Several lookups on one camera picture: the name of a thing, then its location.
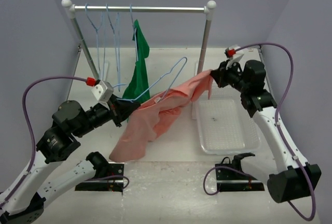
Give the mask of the pink t shirt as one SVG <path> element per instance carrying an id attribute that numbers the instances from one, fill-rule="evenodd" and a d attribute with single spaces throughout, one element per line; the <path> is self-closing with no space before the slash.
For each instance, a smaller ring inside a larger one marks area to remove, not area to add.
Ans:
<path id="1" fill-rule="evenodd" d="M 182 113 L 182 108 L 212 93 L 211 70 L 203 71 L 167 92 L 160 92 L 144 102 L 129 117 L 128 124 L 109 155 L 111 161 L 121 163 L 145 156 L 149 142 L 166 133 Z"/>

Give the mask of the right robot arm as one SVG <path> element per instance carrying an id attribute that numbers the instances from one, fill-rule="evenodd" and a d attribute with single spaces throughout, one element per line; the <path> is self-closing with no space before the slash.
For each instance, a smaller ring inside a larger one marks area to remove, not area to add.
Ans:
<path id="1" fill-rule="evenodd" d="M 314 189 L 322 174 L 317 164 L 310 164 L 301 153 L 286 129 L 279 114 L 280 106 L 264 88 L 266 71 L 262 62 L 250 60 L 244 69 L 239 63 L 227 67 L 220 63 L 211 71 L 219 88 L 231 86 L 240 92 L 241 104 L 258 126 L 272 152 L 272 161 L 265 161 L 254 154 L 235 157 L 231 166 L 235 178 L 253 176 L 268 188 L 277 203 L 314 197 Z"/>

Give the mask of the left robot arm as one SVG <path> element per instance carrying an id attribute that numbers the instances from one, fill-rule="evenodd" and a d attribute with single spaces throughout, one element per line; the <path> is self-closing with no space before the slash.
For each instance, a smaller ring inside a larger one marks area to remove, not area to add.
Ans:
<path id="1" fill-rule="evenodd" d="M 1 193 L 1 223 L 33 223 L 56 198 L 84 181 L 117 180 L 120 175 L 107 175 L 109 162 L 99 152 L 91 152 L 72 170 L 48 180 L 79 146 L 83 137 L 103 124 L 113 121 L 117 127 L 136 109 L 139 102 L 124 101 L 112 96 L 107 107 L 98 103 L 88 111 L 77 101 L 62 103 L 52 116 L 52 126 L 36 144 L 32 165 L 23 183 L 11 194 L 13 187 Z"/>

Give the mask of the green t shirt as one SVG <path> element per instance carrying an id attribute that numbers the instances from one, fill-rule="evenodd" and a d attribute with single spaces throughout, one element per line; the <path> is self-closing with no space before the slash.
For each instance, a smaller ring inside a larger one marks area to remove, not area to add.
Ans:
<path id="1" fill-rule="evenodd" d="M 136 33 L 133 40 L 137 43 L 137 58 L 135 62 L 134 73 L 132 79 L 123 93 L 124 99 L 135 99 L 140 96 L 137 101 L 142 104 L 150 99 L 149 83 L 146 69 L 145 59 L 149 56 L 150 47 L 141 30 L 138 20 L 134 21 Z"/>

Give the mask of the empty blue hanger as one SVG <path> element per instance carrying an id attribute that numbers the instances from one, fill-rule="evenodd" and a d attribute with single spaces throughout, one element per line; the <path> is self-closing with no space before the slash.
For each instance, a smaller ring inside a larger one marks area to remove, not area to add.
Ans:
<path id="1" fill-rule="evenodd" d="M 103 29 L 103 31 L 105 31 L 105 19 L 104 19 L 104 13 L 101 13 L 100 15 L 100 24 L 99 26 L 96 26 L 92 19 L 89 17 L 89 13 L 88 13 L 88 7 L 89 7 L 89 3 L 85 4 L 85 14 L 86 17 L 88 19 L 88 21 L 90 22 L 91 26 L 93 27 L 93 29 L 95 30 L 95 35 L 96 35 L 96 54 L 97 54 L 97 61 L 98 61 L 98 72 L 99 72 L 99 78 L 100 79 L 104 79 L 105 76 L 105 58 L 106 58 L 106 47 L 105 47 L 105 32 L 103 32 L 103 57 L 102 60 L 100 60 L 100 35 L 99 35 L 99 31 L 101 31 L 101 29 Z"/>
<path id="2" fill-rule="evenodd" d="M 120 13 L 116 13 L 115 22 L 112 22 L 110 17 L 109 6 L 106 4 L 106 14 L 108 18 L 109 25 L 111 27 L 113 33 L 114 40 L 114 49 L 115 49 L 115 57 L 116 57 L 116 69 L 117 69 L 117 88 L 118 91 L 121 92 L 121 63 L 120 63 Z"/>

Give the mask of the blue hanger with green shirt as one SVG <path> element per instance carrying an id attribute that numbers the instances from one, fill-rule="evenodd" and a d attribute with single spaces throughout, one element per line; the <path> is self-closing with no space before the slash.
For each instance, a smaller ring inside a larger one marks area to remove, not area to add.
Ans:
<path id="1" fill-rule="evenodd" d="M 132 22 L 132 29 L 133 29 L 133 41 L 134 41 L 134 46 L 135 46 L 135 60 L 136 62 L 139 60 L 138 58 L 138 46 L 137 46 L 137 29 L 134 25 L 134 19 L 133 19 L 133 11 L 132 11 L 132 4 L 130 4 L 130 17 L 131 17 L 131 22 Z"/>

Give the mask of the clear plastic basket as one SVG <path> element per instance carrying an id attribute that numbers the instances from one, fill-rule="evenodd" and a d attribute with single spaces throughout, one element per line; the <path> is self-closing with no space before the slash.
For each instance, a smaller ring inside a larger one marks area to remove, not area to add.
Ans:
<path id="1" fill-rule="evenodd" d="M 208 155 L 236 155 L 259 149 L 261 141 L 254 121 L 230 86 L 214 86 L 193 103 L 202 150 Z"/>

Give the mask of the metal clothes rack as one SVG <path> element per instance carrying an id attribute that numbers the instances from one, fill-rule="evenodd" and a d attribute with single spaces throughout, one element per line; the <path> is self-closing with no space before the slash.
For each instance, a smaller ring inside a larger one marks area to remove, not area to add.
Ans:
<path id="1" fill-rule="evenodd" d="M 78 6 L 72 3 L 71 0 L 62 0 L 61 5 L 64 8 L 66 15 L 71 21 L 71 24 L 75 30 L 75 33 L 79 39 L 79 43 L 81 44 L 82 50 L 85 54 L 86 60 L 92 71 L 94 78 L 99 79 L 103 77 L 104 72 L 100 72 L 99 69 L 96 68 L 90 51 L 87 47 L 84 36 L 81 32 L 80 26 L 76 19 L 76 13 L 80 11 L 89 12 L 142 12 L 142 13 L 203 13 L 205 14 L 205 26 L 203 33 L 203 40 L 200 50 L 200 55 L 197 64 L 197 73 L 202 72 L 205 60 L 206 49 L 208 45 L 208 38 L 210 34 L 211 24 L 213 20 L 213 14 L 217 7 L 215 1 L 208 1 L 207 4 L 203 7 L 154 7 L 154 6 Z"/>

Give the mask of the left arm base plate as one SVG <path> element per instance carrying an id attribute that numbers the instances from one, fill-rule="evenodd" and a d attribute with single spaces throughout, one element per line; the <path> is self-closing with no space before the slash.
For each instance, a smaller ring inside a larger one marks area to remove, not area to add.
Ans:
<path id="1" fill-rule="evenodd" d="M 128 182 L 124 179 L 124 163 L 109 162 L 108 167 L 92 180 L 84 181 L 75 187 L 75 191 L 121 192 Z"/>

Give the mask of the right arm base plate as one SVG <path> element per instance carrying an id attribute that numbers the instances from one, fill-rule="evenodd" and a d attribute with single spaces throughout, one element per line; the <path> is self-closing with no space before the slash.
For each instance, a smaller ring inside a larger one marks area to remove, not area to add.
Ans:
<path id="1" fill-rule="evenodd" d="M 241 160 L 247 157 L 254 157 L 251 152 L 235 155 L 232 159 L 224 157 L 215 166 L 223 166 L 237 171 L 242 171 Z M 217 180 L 217 192 L 240 192 L 240 191 L 264 191 L 264 185 L 254 177 L 245 176 L 228 169 L 215 169 Z"/>

